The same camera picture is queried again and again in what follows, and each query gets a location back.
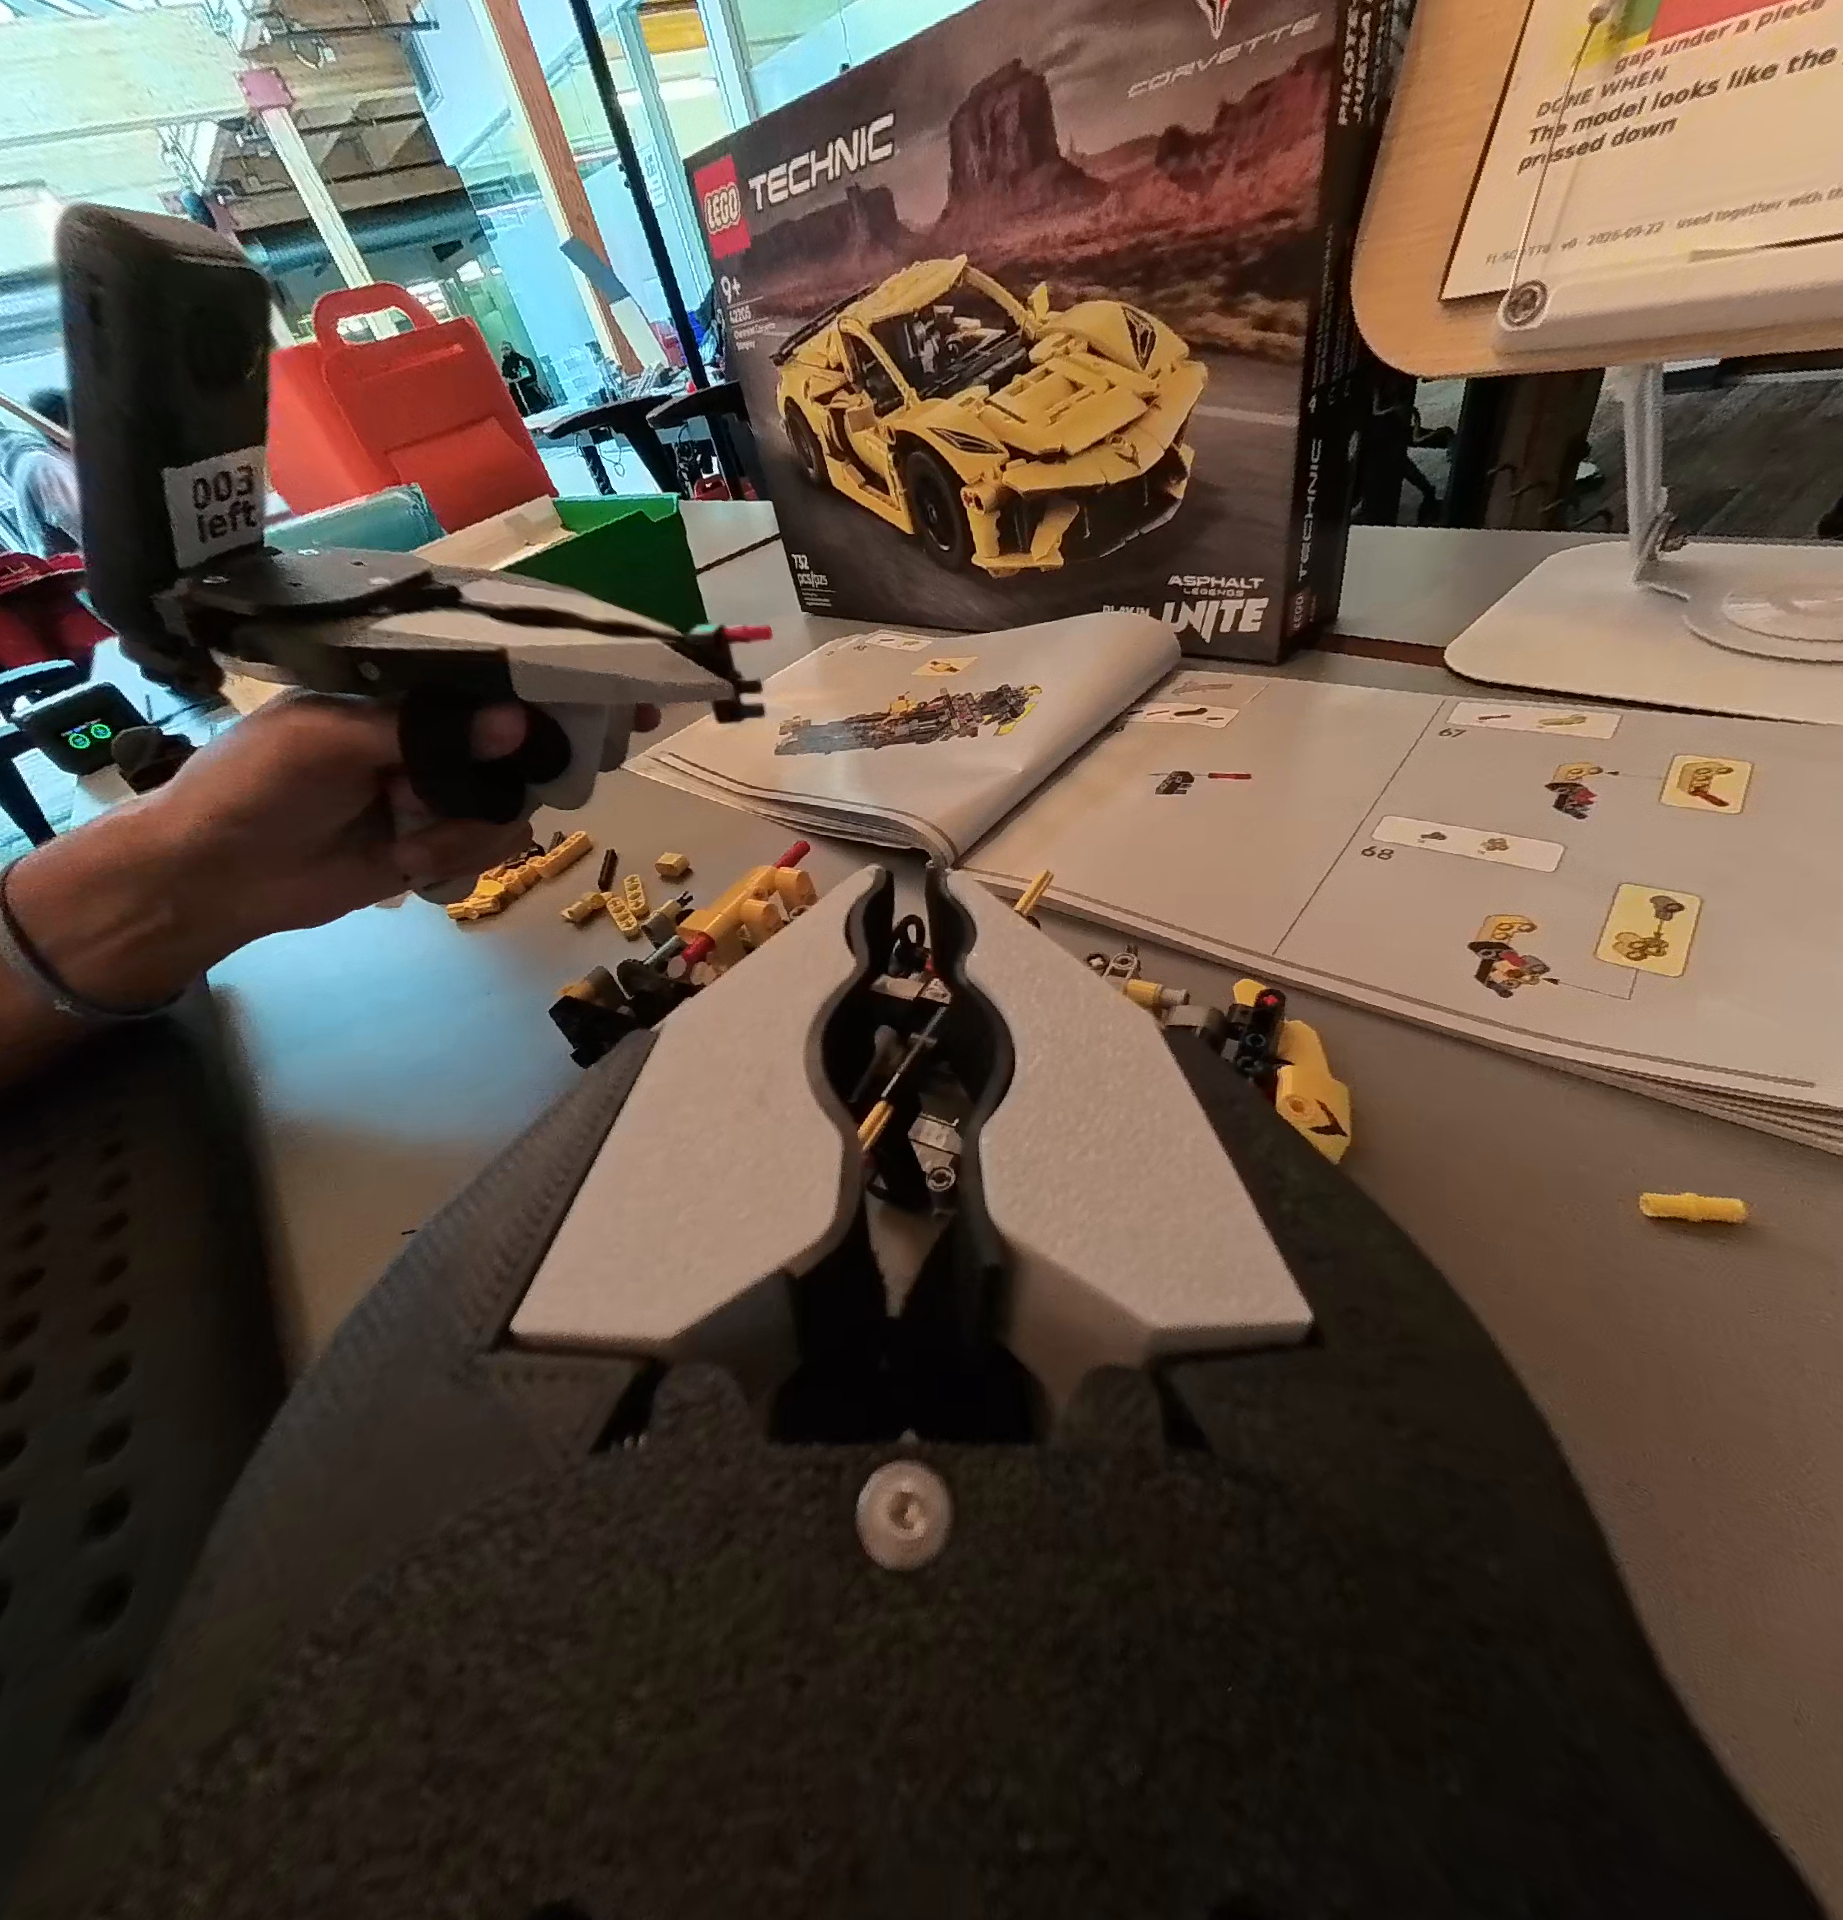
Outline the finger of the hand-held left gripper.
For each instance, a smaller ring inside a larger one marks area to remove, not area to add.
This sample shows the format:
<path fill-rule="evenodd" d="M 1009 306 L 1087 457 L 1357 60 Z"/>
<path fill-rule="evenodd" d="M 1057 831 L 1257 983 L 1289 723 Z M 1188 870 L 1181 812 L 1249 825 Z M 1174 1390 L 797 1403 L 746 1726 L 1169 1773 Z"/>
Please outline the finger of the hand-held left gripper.
<path fill-rule="evenodd" d="M 433 576 L 410 590 L 408 616 L 471 616 L 501 631 L 647 639 L 702 669 L 720 665 L 720 631 L 680 631 L 651 616 L 595 601 L 564 585 L 508 575 Z"/>
<path fill-rule="evenodd" d="M 647 639 L 501 631 L 471 616 L 392 616 L 350 639 L 363 689 L 490 691 L 538 707 L 709 705 L 714 676 Z"/>

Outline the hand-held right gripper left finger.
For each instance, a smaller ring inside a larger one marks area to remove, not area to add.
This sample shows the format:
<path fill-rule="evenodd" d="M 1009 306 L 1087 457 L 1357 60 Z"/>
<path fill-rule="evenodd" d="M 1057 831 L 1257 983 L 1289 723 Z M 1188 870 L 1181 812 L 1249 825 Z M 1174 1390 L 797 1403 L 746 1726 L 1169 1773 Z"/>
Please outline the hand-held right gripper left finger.
<path fill-rule="evenodd" d="M 885 891 L 862 868 L 665 1020 L 540 1258 L 510 1338 L 533 1352 L 794 1352 L 794 1281 L 862 1199 L 820 1044 Z"/>

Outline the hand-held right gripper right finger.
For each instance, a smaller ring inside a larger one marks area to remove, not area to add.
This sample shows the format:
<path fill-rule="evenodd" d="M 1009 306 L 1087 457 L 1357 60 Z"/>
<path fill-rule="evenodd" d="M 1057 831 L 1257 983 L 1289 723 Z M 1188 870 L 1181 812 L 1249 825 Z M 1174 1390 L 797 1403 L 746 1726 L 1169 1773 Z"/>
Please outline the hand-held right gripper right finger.
<path fill-rule="evenodd" d="M 1046 1405 L 1102 1370 L 1306 1341 L 1314 1309 L 1163 1026 L 941 868 L 930 937 L 970 1097 L 959 1220 L 975 1319 Z"/>

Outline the black lego connector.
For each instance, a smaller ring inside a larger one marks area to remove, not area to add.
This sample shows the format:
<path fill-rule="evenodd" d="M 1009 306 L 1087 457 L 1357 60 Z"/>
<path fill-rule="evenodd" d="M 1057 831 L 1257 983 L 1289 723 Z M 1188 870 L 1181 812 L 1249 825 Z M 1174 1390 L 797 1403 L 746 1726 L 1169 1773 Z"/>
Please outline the black lego connector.
<path fill-rule="evenodd" d="M 709 709 L 716 723 L 739 725 L 751 718 L 762 718 L 762 684 L 755 678 L 743 678 L 741 665 L 738 660 L 738 650 L 757 643 L 728 646 L 711 637 L 699 637 L 699 629 L 701 626 L 684 637 L 676 637 L 670 640 L 670 648 L 686 660 L 692 660 L 699 669 L 714 676 L 720 684 L 720 692 L 709 699 Z"/>

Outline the lego car model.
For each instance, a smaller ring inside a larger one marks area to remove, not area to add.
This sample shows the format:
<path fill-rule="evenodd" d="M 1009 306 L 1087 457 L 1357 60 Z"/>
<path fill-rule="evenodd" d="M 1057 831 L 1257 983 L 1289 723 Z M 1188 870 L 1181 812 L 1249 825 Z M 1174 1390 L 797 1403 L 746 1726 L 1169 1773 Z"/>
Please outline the lego car model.
<path fill-rule="evenodd" d="M 620 930 L 642 937 L 647 951 L 559 990 L 548 1016 L 572 1064 L 600 1066 L 807 914 L 816 903 L 813 877 L 801 870 L 807 854 L 807 842 L 796 842 L 781 861 L 751 870 L 702 908 L 681 893 L 651 911 L 636 877 L 613 893 L 575 901 L 566 919 L 580 924 L 605 911 Z M 1157 1024 L 1194 1031 L 1323 1158 L 1343 1160 L 1352 1140 L 1347 1087 L 1317 1031 L 1291 1016 L 1282 989 L 1246 977 L 1225 1005 L 1208 1007 L 1188 990 L 1151 981 L 1133 948 L 1090 951 L 1084 962 Z M 843 1097 L 860 1125 L 871 1194 L 912 1215 L 947 1215 L 963 1174 L 972 1094 L 945 1057 L 949 1003 L 926 919 L 903 915 L 871 974 L 871 1044 L 864 1060 L 844 1070 Z"/>

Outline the loose yellow lego beams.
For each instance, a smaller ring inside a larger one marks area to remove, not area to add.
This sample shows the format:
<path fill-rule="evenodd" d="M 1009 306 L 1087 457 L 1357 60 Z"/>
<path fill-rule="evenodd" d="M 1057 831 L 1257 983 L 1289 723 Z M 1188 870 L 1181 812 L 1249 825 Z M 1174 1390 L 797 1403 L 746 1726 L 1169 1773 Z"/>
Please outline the loose yellow lego beams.
<path fill-rule="evenodd" d="M 529 842 L 520 856 L 478 875 L 461 901 L 445 904 L 445 915 L 455 924 L 478 924 L 501 915 L 538 887 L 567 877 L 590 856 L 597 860 L 597 887 L 572 898 L 559 917 L 570 926 L 586 926 L 605 915 L 626 937 L 636 937 L 651 917 L 646 881 L 622 868 L 617 851 L 595 854 L 586 830 L 556 831 L 547 842 Z"/>

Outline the lego instruction booklet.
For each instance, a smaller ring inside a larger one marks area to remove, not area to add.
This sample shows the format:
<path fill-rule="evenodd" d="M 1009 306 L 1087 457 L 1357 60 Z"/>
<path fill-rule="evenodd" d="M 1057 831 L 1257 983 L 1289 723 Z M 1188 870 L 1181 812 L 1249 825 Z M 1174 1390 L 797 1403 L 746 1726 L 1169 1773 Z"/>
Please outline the lego instruction booklet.
<path fill-rule="evenodd" d="M 871 629 L 627 768 L 1843 1158 L 1843 728 Z"/>

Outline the lego set box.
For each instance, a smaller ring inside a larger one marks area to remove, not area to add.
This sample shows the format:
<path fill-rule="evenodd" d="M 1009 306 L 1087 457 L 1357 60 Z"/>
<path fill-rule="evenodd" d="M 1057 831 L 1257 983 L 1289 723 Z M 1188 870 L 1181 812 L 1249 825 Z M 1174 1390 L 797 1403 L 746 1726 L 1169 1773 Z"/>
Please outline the lego set box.
<path fill-rule="evenodd" d="M 972 5 L 691 160 L 803 613 L 1248 665 L 1332 619 L 1391 16 Z"/>

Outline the person's left hand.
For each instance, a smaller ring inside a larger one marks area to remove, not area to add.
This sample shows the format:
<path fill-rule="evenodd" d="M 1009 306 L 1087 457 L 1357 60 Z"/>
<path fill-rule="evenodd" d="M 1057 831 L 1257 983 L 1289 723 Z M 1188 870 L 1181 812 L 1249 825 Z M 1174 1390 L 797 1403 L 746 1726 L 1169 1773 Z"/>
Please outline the person's left hand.
<path fill-rule="evenodd" d="M 290 692 L 215 738 L 136 803 L 150 903 L 199 974 L 286 930 L 326 926 L 518 856 L 526 820 L 448 819 L 411 786 L 392 707 Z"/>

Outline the green plastic bin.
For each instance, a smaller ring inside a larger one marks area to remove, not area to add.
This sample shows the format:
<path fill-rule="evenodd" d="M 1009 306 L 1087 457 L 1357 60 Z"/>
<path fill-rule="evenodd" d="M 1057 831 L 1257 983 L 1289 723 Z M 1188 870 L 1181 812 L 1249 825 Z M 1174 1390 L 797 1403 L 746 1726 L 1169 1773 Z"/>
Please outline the green plastic bin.
<path fill-rule="evenodd" d="M 540 498 L 418 547 L 433 563 L 516 575 L 665 622 L 706 623 L 681 500 Z"/>

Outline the teal roll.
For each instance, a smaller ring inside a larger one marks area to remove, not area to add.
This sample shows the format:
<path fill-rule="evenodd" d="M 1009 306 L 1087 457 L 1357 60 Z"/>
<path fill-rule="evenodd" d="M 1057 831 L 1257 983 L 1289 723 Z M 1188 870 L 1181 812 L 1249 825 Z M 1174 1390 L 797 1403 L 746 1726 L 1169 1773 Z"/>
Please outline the teal roll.
<path fill-rule="evenodd" d="M 295 556 L 327 549 L 408 556 L 445 538 L 445 532 L 421 487 L 397 485 L 332 508 L 271 521 L 264 538 Z"/>

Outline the orange bag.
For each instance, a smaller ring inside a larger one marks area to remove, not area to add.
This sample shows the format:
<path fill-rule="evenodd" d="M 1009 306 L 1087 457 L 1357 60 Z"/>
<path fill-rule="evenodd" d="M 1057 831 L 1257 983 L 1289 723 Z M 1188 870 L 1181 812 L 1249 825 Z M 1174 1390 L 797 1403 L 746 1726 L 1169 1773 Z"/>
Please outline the orange bag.
<path fill-rule="evenodd" d="M 478 326 L 381 283 L 324 294 L 313 339 L 272 352 L 268 482 L 297 514 L 413 487 L 445 533 L 556 495 Z"/>

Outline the device with green lights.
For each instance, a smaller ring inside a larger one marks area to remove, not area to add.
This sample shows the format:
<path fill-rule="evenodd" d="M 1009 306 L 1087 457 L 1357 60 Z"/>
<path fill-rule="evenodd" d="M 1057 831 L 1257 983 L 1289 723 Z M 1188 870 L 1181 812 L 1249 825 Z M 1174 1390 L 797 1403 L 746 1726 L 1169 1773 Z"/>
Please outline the device with green lights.
<path fill-rule="evenodd" d="M 13 713 L 13 726 L 26 741 L 71 779 L 114 766 L 117 735 L 145 725 L 145 713 L 108 681 L 75 684 Z"/>

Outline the black floor lamp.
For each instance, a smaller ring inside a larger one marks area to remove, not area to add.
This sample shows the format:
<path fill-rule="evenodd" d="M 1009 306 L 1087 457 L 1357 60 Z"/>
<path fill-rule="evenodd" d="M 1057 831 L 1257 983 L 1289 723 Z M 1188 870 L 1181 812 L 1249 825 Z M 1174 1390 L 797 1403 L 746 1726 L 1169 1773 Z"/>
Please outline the black floor lamp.
<path fill-rule="evenodd" d="M 620 337 L 616 375 L 620 433 L 642 457 L 660 487 L 680 491 L 676 455 L 654 426 L 660 404 L 691 390 L 695 348 L 686 290 L 680 285 L 654 204 L 649 168 L 635 119 L 617 81 L 609 31 L 620 5 L 572 3 L 572 53 L 559 86 L 559 121 L 567 133 L 580 206 L 595 235 L 583 246 L 605 318 Z"/>

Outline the grey wristband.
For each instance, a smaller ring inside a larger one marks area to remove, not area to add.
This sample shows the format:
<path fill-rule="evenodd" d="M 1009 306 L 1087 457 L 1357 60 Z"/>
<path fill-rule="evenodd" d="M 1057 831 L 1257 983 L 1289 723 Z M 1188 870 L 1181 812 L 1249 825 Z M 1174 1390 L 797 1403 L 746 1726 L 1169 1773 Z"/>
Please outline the grey wristband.
<path fill-rule="evenodd" d="M 11 881 L 24 863 L 26 857 L 20 856 L 0 866 L 0 967 L 30 1001 L 78 1026 L 109 1029 L 160 1018 L 189 998 L 189 981 L 174 994 L 142 1005 L 109 1005 L 71 989 L 13 911 Z"/>

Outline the printed instruction sheet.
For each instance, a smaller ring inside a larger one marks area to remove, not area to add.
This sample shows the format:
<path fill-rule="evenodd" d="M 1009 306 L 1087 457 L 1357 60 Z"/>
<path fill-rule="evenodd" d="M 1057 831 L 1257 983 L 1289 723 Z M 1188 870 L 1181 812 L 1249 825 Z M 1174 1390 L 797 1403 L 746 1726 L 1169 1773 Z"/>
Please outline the printed instruction sheet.
<path fill-rule="evenodd" d="M 1440 285 L 1843 235 L 1843 3 L 1534 3 Z"/>

